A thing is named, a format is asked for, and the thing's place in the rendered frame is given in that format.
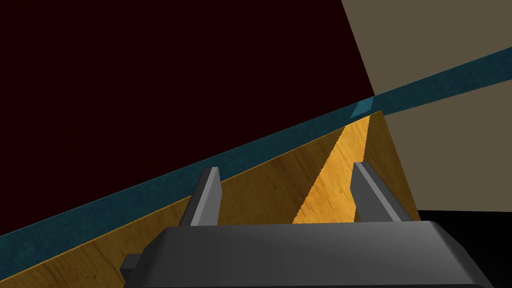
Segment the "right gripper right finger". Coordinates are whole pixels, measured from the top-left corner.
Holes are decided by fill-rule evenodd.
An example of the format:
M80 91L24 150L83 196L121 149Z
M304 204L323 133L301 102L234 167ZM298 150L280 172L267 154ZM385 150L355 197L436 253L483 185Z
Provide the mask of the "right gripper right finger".
M368 162L355 162L350 192L362 222L406 222L411 217Z

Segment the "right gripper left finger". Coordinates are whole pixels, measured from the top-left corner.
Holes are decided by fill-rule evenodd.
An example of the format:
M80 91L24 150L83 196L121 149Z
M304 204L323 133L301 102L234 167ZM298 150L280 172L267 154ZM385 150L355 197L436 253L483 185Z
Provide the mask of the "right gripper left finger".
M205 168L179 222L180 227L216 226L222 199L218 167Z

